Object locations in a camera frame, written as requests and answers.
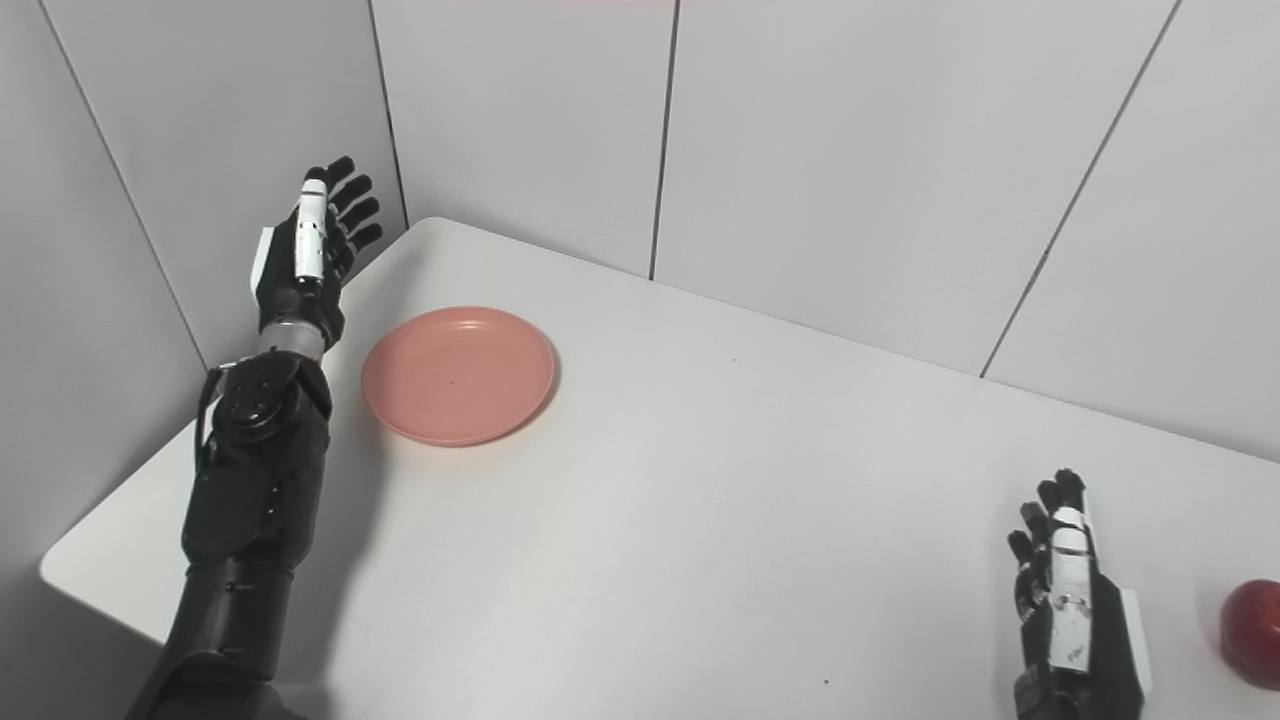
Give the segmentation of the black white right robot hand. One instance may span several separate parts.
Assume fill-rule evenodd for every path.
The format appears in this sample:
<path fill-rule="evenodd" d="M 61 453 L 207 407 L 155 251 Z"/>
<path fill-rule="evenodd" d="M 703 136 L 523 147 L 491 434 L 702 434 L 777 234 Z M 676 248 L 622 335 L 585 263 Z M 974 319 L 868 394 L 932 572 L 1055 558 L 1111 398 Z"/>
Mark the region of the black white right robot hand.
<path fill-rule="evenodd" d="M 1037 486 L 1007 536 L 1024 669 L 1019 719 L 1139 719 L 1151 691 L 1137 593 L 1101 568 L 1087 488 L 1069 468 Z"/>

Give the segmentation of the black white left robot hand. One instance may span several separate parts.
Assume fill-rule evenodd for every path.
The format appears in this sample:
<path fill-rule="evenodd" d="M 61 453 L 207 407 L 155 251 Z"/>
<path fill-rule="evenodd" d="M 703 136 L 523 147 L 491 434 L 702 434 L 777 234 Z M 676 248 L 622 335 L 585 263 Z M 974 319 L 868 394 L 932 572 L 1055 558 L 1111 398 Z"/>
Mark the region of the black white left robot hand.
<path fill-rule="evenodd" d="M 372 179 L 353 158 L 310 168 L 291 214 L 259 241 L 251 272 L 259 329 L 301 322 L 317 331 L 325 348 L 337 345 L 346 331 L 344 282 L 360 254 L 384 234 L 379 211 Z"/>

